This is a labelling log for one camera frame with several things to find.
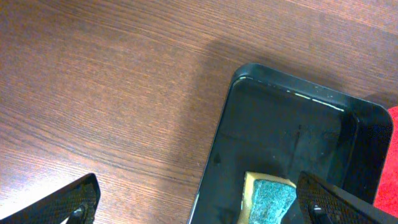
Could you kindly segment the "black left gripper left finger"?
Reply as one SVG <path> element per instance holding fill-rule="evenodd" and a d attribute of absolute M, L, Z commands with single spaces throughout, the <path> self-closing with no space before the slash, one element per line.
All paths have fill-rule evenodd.
<path fill-rule="evenodd" d="M 28 207 L 9 215 L 1 223 L 92 224 L 101 192 L 94 173 L 89 173 Z"/>

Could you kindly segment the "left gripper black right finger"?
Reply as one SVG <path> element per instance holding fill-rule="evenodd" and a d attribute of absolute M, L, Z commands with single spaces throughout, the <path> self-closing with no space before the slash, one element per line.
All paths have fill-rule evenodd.
<path fill-rule="evenodd" d="M 308 172 L 300 173 L 296 194 L 305 223 L 397 224 L 396 217 Z"/>

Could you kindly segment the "green and yellow sponge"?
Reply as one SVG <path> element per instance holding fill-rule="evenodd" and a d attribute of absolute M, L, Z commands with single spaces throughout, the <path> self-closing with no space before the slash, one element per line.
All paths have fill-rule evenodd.
<path fill-rule="evenodd" d="M 280 224 L 296 198 L 289 179 L 246 172 L 238 224 Z"/>

